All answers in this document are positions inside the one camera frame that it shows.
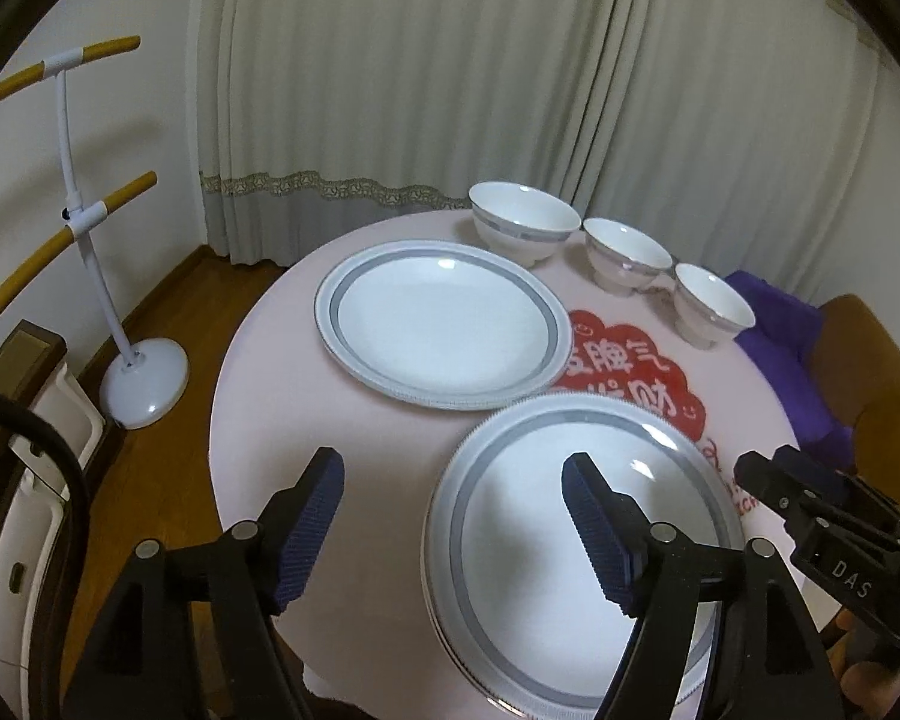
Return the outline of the person right hand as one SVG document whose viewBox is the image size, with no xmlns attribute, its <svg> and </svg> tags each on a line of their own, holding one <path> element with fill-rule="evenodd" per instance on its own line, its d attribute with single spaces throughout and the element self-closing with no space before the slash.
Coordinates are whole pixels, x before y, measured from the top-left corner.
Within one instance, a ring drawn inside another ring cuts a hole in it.
<svg viewBox="0 0 900 720">
<path fill-rule="evenodd" d="M 831 670 L 845 699 L 865 718 L 900 718 L 900 668 L 896 671 L 875 661 L 848 661 L 848 645 L 859 627 L 857 618 L 842 608 L 832 619 L 841 639 L 827 651 Z"/>
</svg>

